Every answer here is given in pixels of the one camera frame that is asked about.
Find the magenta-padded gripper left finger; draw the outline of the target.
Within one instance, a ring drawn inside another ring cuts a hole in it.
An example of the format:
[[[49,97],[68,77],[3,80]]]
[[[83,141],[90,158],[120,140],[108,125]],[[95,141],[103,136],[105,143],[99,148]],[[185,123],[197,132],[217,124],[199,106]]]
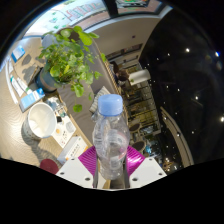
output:
[[[56,175],[84,188],[96,188],[98,161],[95,147],[90,147],[79,157],[69,159]]]

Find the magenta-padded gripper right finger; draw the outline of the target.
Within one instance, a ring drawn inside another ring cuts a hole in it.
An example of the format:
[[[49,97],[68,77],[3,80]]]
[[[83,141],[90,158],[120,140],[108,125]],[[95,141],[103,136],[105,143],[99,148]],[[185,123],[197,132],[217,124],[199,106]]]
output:
[[[166,173],[154,158],[145,158],[133,147],[128,147],[124,171],[126,188],[140,188],[165,176]]]

